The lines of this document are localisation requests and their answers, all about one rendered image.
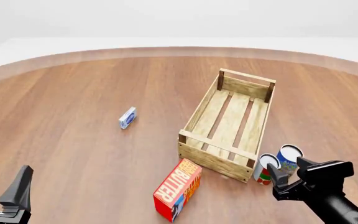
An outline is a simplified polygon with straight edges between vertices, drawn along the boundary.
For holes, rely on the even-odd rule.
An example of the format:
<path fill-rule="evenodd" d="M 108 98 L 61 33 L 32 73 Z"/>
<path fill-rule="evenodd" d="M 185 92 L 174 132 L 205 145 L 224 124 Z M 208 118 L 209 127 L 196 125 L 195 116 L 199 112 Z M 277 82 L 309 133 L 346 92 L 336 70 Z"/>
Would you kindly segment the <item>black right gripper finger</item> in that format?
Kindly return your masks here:
<path fill-rule="evenodd" d="M 298 177 L 301 180 L 306 182 L 306 180 L 307 180 L 307 178 L 306 178 L 306 170 L 309 167 L 316 165 L 317 162 L 313 162 L 311 160 L 305 159 L 304 157 L 298 156 L 296 158 L 296 163 L 297 163 L 297 166 L 298 166 L 298 171 L 297 171 Z"/>
<path fill-rule="evenodd" d="M 283 189 L 288 186 L 289 175 L 286 172 L 281 171 L 280 169 L 277 169 L 271 163 L 267 164 L 267 169 L 271 176 L 273 186 L 275 188 Z"/>

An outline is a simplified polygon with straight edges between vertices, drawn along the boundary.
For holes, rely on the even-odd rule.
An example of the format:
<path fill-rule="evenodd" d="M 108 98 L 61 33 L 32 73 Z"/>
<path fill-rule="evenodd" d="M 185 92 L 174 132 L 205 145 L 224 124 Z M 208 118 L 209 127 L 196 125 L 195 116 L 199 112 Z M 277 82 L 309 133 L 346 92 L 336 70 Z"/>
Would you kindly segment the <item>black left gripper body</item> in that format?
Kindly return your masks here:
<path fill-rule="evenodd" d="M 4 208 L 0 212 L 0 224 L 28 224 L 31 213 L 18 207 Z"/>

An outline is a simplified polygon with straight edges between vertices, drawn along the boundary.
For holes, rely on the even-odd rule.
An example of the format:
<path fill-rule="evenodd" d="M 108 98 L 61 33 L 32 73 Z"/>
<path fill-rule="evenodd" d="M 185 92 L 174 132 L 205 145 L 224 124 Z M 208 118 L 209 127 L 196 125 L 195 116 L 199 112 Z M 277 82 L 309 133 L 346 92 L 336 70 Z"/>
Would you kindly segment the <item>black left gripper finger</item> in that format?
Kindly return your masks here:
<path fill-rule="evenodd" d="M 22 166 L 16 178 L 0 196 L 3 210 L 31 210 L 30 186 L 34 170 L 30 166 Z"/>

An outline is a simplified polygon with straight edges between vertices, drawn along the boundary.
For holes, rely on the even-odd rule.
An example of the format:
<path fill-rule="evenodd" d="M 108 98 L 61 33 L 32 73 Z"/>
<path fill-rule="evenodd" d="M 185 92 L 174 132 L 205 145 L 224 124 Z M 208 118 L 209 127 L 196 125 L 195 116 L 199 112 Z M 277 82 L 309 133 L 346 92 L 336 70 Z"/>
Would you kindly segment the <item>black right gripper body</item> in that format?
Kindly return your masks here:
<path fill-rule="evenodd" d="M 312 201 L 315 184 L 307 183 L 303 180 L 297 180 L 292 184 L 278 185 L 273 182 L 273 196 L 277 201 Z"/>

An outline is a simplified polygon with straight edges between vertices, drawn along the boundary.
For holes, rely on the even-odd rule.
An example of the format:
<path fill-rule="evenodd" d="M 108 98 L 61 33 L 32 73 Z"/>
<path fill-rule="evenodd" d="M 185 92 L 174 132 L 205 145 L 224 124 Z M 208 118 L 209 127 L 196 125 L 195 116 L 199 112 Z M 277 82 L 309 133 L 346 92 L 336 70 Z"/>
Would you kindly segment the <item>white tin with tomato print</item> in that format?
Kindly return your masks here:
<path fill-rule="evenodd" d="M 262 185 L 269 185 L 272 181 L 272 178 L 267 169 L 267 165 L 271 164 L 277 169 L 281 169 L 281 163 L 278 158 L 273 154 L 265 153 L 259 157 L 259 160 L 256 163 L 253 178 Z"/>

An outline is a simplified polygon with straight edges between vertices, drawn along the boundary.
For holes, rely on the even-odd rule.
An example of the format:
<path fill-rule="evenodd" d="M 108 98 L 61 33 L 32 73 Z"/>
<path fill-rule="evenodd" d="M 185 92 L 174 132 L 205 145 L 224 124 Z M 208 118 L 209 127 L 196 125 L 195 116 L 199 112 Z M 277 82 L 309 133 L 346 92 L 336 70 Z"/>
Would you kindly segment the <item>wooden slat tray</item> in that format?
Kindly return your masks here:
<path fill-rule="evenodd" d="M 221 68 L 178 134 L 178 155 L 240 182 L 256 169 L 276 81 Z"/>

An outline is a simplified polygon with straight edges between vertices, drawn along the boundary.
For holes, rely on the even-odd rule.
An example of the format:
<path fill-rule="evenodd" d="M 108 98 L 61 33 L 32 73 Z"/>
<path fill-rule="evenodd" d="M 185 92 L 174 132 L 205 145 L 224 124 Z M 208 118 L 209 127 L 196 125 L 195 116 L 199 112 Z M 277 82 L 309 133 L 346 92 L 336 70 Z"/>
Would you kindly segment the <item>blue printed tin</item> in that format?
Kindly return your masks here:
<path fill-rule="evenodd" d="M 289 176 L 293 175 L 298 168 L 297 158 L 303 157 L 304 154 L 301 149 L 295 145 L 283 145 L 278 151 L 277 158 L 281 165 L 281 170 Z"/>

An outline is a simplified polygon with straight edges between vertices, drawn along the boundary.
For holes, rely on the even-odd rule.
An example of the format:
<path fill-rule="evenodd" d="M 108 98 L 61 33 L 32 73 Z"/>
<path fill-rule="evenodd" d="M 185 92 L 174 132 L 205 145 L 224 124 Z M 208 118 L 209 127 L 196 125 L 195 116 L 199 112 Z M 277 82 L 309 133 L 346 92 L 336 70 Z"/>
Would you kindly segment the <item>red butter box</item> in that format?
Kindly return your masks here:
<path fill-rule="evenodd" d="M 200 186 L 201 175 L 200 166 L 182 159 L 153 193 L 156 211 L 173 223 Z"/>

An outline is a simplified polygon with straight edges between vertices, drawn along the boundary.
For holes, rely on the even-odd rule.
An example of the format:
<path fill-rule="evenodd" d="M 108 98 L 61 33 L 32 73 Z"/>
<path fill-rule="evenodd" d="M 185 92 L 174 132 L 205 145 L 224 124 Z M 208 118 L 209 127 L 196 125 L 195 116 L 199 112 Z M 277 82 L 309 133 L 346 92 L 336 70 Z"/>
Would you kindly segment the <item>small blue white box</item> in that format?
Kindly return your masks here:
<path fill-rule="evenodd" d="M 121 129 L 126 129 L 136 118 L 136 108 L 131 107 L 120 118 L 119 125 Z"/>

